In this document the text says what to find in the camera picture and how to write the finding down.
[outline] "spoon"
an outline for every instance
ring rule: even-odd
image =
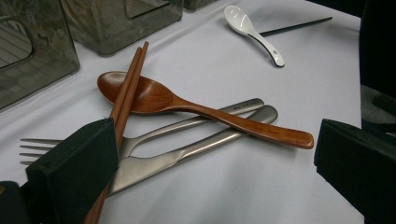
[[[270,54],[276,67],[285,66],[285,61],[283,61],[279,51],[277,51],[270,42],[264,39],[264,37],[257,33],[250,21],[250,18],[241,8],[227,6],[224,8],[224,16],[231,28],[233,28],[238,34],[248,35],[259,41],[259,43],[261,43]]]
[[[114,103],[124,79],[125,73],[123,72],[108,72],[99,76],[97,85],[101,93],[110,102]],[[261,139],[305,149],[314,146],[314,138],[310,133],[243,119],[236,115],[186,101],[172,93],[163,84],[147,77],[139,78],[131,111],[137,114],[153,114],[166,111],[191,112],[217,120]]]

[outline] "knife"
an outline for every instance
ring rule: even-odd
[[[270,105],[263,106],[248,117],[248,119],[265,123],[271,123],[276,118],[277,111]],[[123,158],[120,160],[119,169],[110,182],[107,197],[179,165],[184,161],[189,161],[197,155],[207,152],[209,149],[229,143],[246,135],[236,129],[228,128],[201,141],[163,153],[159,156],[151,158],[129,156]]]

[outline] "white ceramic spoon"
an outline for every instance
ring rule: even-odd
[[[227,6],[224,8],[224,16],[228,24],[240,35],[248,35],[259,41],[265,49],[270,53],[276,67],[285,66],[282,56],[279,51],[270,44],[264,37],[262,37],[254,29],[248,15],[239,7]]]

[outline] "cutlery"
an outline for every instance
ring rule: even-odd
[[[228,24],[240,35],[247,35],[257,40],[270,54],[276,67],[285,66],[285,61],[279,51],[254,29],[248,15],[239,7],[227,6],[224,16]]]
[[[276,120],[277,112],[272,106],[265,105],[248,118],[259,122],[271,123]],[[228,128],[194,144],[163,153],[156,157],[137,158],[130,156],[124,158],[120,160],[120,168],[111,180],[108,196],[242,136],[246,136],[246,134],[236,129]]]
[[[124,73],[108,72],[99,76],[97,85],[102,94],[110,102],[114,102],[115,93],[123,79]],[[163,84],[147,77],[141,77],[139,79],[136,93],[137,95],[134,98],[134,104],[132,106],[132,112],[134,113],[191,112],[225,123],[239,131],[261,139],[305,149],[314,146],[314,138],[310,133],[239,118],[235,115],[186,101],[172,93]]]
[[[115,137],[117,140],[117,148],[120,148],[122,135],[125,130],[126,122],[128,120],[134,96],[136,93],[137,83],[142,72],[143,63],[146,59],[146,54],[149,48],[149,42],[145,42],[143,48],[137,48],[136,54],[128,69],[128,73],[122,82],[120,92],[117,94],[113,109],[111,110],[110,117],[114,119],[115,124]],[[102,193],[98,196],[91,209],[86,214],[83,224],[99,223],[102,214],[102,208],[105,203],[109,184],[107,184]]]
[[[295,29],[299,29],[305,26],[309,26],[309,25],[314,25],[320,22],[324,22],[324,21],[329,21],[331,20],[332,17],[328,17],[325,19],[321,19],[321,20],[317,20],[317,21],[309,21],[309,22],[305,22],[305,23],[301,23],[301,24],[297,24],[297,25],[292,25],[292,26],[288,26],[288,27],[283,27],[283,28],[279,28],[279,29],[275,29],[275,30],[271,30],[271,31],[265,31],[265,32],[261,32],[260,35],[262,37],[266,37],[268,35],[277,35],[280,33],[284,33],[287,31],[291,31],[291,30],[295,30]]]
[[[260,107],[264,106],[264,102],[261,99],[251,99],[239,104],[229,105],[227,107],[222,108],[221,110],[230,113],[230,114],[243,114],[250,112],[252,110],[256,110]],[[164,127],[161,127],[157,130],[154,130],[149,133],[142,134],[140,136],[134,138],[122,138],[122,143],[119,148],[119,157],[120,159],[128,157],[131,155],[132,151],[142,143],[147,142],[148,140],[152,140],[161,136],[164,136],[169,133],[179,132],[188,128],[192,128],[198,125],[202,125],[208,123],[209,121],[213,121],[212,119],[207,119],[205,117],[194,117],[191,119],[185,119],[180,122],[176,122]],[[62,142],[62,140],[58,139],[33,139],[33,138],[22,138],[22,142],[30,142],[30,143],[38,143],[38,144],[47,144],[47,145],[57,145]],[[52,149],[52,147],[37,147],[37,146],[26,146],[22,145],[21,148],[27,149],[35,149],[35,150],[44,150],[48,151]],[[21,156],[27,157],[40,157],[42,154],[37,153],[20,153]],[[21,161],[21,164],[30,165],[32,161]]]

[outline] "spoon handle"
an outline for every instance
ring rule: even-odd
[[[266,39],[264,39],[264,37],[262,37],[257,32],[251,32],[248,35],[262,44],[262,46],[271,55],[271,58],[272,58],[276,67],[285,66],[285,61],[283,60],[282,55],[280,55],[279,51],[272,44],[270,44],[270,42],[268,42]]]
[[[244,133],[251,134],[261,139],[282,143],[292,147],[310,149],[314,146],[314,137],[311,133],[277,127],[258,121],[239,118],[236,115],[224,113],[203,105],[177,98],[173,110],[184,110],[197,113],[201,116],[215,119]]]
[[[264,106],[264,102],[261,99],[251,99],[248,101],[241,102],[235,105],[229,105],[220,110],[229,114],[242,114],[246,112],[250,112],[252,110],[256,110]],[[179,132],[188,128],[192,128],[209,121],[213,121],[213,119],[204,118],[202,116],[185,119],[177,123],[173,123],[164,127],[161,127],[157,130],[154,130],[149,133],[145,133],[143,135],[137,136],[135,138],[123,138],[121,147],[119,149],[120,159],[128,157],[131,155],[132,151],[138,145],[147,142],[148,140],[158,138],[164,136],[169,133]]]

